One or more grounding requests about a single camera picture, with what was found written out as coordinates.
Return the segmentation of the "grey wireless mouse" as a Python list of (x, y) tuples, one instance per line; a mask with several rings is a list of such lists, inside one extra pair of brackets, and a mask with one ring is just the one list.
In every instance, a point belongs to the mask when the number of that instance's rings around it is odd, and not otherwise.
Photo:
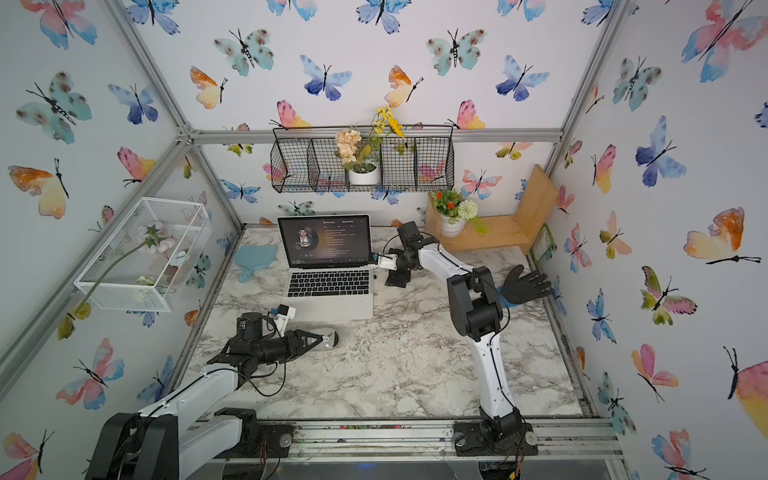
[(340, 338), (336, 330), (325, 329), (319, 335), (321, 336), (321, 341), (317, 346), (318, 349), (333, 350), (338, 346)]

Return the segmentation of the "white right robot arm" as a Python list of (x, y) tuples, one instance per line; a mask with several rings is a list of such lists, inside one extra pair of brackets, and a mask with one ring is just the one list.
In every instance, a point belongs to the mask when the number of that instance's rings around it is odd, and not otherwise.
[(488, 268), (471, 267), (437, 244), (416, 253), (386, 253), (376, 266), (398, 274), (423, 269), (445, 282), (451, 321), (472, 352), (482, 424), (494, 439), (522, 431), (523, 419), (513, 402), (501, 355), (503, 303)]

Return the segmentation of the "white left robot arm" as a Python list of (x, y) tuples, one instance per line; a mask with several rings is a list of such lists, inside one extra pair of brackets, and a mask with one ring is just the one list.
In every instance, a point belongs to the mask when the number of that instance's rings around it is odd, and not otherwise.
[(192, 427), (220, 400), (255, 378), (264, 364), (286, 364), (321, 347), (335, 348), (338, 333), (244, 327), (188, 385), (135, 413), (119, 413), (102, 427), (87, 479), (186, 479), (241, 442), (245, 420), (226, 415)]

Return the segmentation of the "silver laptop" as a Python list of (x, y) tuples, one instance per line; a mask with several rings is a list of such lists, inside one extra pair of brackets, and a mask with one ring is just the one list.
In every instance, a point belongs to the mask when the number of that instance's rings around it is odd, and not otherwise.
[(288, 263), (282, 303), (303, 322), (373, 318), (373, 252), (365, 214), (280, 217)]

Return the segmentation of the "white ribbed flower pot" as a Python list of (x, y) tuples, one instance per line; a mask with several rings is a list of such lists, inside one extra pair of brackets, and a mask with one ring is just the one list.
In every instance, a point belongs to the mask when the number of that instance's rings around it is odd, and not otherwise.
[(443, 238), (456, 238), (463, 231), (467, 220), (461, 217), (449, 217), (443, 214), (439, 215), (440, 235)]

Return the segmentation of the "green artificial plant with flowers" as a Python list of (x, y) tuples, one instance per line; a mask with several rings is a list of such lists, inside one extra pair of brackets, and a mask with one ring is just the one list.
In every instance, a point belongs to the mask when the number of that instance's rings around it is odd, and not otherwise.
[(488, 233), (486, 223), (479, 217), (479, 207), (473, 200), (467, 199), (462, 193), (455, 190), (440, 190), (430, 194), (432, 207), (438, 215), (438, 225), (440, 231), (439, 215), (443, 214), (449, 217), (461, 217), (467, 220), (476, 234), (485, 235)]

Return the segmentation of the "white pot with beige flowers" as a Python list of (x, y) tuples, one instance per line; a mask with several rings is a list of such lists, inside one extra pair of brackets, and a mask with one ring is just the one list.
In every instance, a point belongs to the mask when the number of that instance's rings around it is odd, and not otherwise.
[(374, 186), (381, 181), (381, 137), (363, 136), (352, 128), (335, 135), (336, 156), (342, 161), (351, 186)]

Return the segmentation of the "light blue hand mirror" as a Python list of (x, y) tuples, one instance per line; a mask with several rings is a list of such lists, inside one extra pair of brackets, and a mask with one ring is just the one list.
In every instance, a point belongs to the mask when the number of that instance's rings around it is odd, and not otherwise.
[(270, 245), (243, 245), (234, 256), (234, 263), (240, 268), (239, 283), (247, 283), (256, 271), (269, 267), (277, 257), (278, 248)]

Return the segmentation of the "wooden desktop shelf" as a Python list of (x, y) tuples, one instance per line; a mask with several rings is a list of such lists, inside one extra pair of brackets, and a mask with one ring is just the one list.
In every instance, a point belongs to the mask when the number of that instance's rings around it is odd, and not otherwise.
[(519, 247), (523, 254), (528, 254), (553, 210), (557, 196), (558, 190), (553, 182), (539, 165), (535, 165), (514, 214), (481, 217), (482, 233), (467, 223), (455, 237), (445, 237), (441, 234), (442, 223), (438, 212), (429, 200), (426, 231), (434, 234), (451, 253)]

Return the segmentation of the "black and blue work glove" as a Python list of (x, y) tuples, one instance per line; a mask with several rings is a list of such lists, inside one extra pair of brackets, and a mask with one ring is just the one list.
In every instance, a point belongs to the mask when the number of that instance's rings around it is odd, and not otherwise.
[(552, 283), (546, 274), (538, 270), (525, 272), (523, 265), (513, 267), (499, 289), (500, 298), (507, 306), (539, 300), (552, 292)]

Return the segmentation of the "yellow artificial flower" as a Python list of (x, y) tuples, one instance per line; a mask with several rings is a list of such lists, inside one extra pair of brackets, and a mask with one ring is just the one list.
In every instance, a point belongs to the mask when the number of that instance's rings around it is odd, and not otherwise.
[(403, 126), (395, 118), (389, 105), (378, 108), (371, 119), (371, 133), (378, 137), (396, 135), (404, 138)]

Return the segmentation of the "green and white leaflet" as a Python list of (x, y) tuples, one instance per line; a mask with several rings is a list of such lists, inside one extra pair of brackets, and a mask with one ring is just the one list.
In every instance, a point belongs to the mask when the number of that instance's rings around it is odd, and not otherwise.
[(554, 236), (549, 226), (544, 223), (531, 246), (530, 258), (535, 266), (539, 266), (543, 261), (550, 260), (556, 250)]

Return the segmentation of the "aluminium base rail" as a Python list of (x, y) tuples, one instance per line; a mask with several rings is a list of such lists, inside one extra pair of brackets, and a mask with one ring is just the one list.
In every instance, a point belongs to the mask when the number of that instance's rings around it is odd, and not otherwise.
[(330, 463), (417, 460), (620, 461), (624, 454), (609, 421), (533, 417), (522, 440), (485, 441), (472, 419), (251, 420), (216, 416), (193, 423), (179, 441), (181, 466), (279, 458)]

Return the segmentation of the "white mesh wall box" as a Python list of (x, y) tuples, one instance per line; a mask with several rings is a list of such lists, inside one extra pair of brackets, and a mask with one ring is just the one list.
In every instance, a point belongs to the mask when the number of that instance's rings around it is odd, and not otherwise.
[(204, 204), (141, 198), (74, 279), (102, 309), (167, 313), (211, 235)]

